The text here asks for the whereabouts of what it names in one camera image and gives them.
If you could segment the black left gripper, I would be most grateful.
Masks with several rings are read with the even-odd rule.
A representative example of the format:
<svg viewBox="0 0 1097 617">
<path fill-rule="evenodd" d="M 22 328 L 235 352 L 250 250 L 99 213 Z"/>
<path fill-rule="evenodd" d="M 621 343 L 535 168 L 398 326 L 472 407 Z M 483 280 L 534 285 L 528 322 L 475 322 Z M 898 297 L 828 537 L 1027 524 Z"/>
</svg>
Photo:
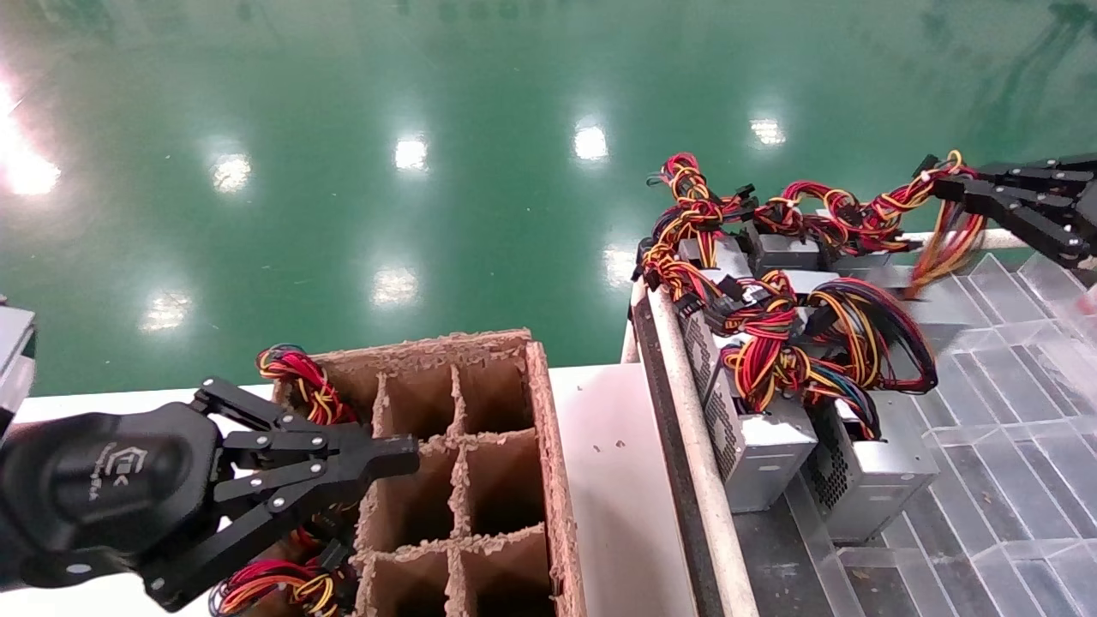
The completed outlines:
<svg viewBox="0 0 1097 617">
<path fill-rule="evenodd" d="M 181 403 L 16 425 L 1 469 L 3 590 L 142 569 L 148 596 L 176 613 L 329 505 L 420 468 L 414 437 L 317 424 L 216 375 L 189 406 L 247 429 L 222 440 Z M 244 495 L 214 500 L 208 514 L 220 445 L 233 464 L 282 468 L 255 474 L 260 487 L 240 476 Z"/>
</svg>

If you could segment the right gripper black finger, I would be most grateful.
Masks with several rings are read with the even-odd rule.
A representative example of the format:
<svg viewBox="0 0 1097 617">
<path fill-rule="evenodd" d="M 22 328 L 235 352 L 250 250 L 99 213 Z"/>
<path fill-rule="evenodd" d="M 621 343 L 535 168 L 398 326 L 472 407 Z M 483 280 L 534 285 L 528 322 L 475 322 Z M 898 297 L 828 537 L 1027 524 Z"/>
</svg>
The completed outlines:
<svg viewBox="0 0 1097 617">
<path fill-rule="evenodd" d="M 1025 200 L 1049 206 L 1077 206 L 1094 186 L 1096 153 L 1078 153 L 1064 158 L 1042 158 L 1034 162 L 994 162 L 971 171 L 949 175 L 935 181 L 932 195 L 960 201 L 979 188 L 992 192 L 1022 191 Z"/>
<path fill-rule="evenodd" d="M 985 216 L 1004 229 L 1064 268 L 1077 268 L 1094 256 L 1094 239 L 1081 231 L 1067 229 L 1019 198 L 964 198 L 968 212 Z"/>
</svg>

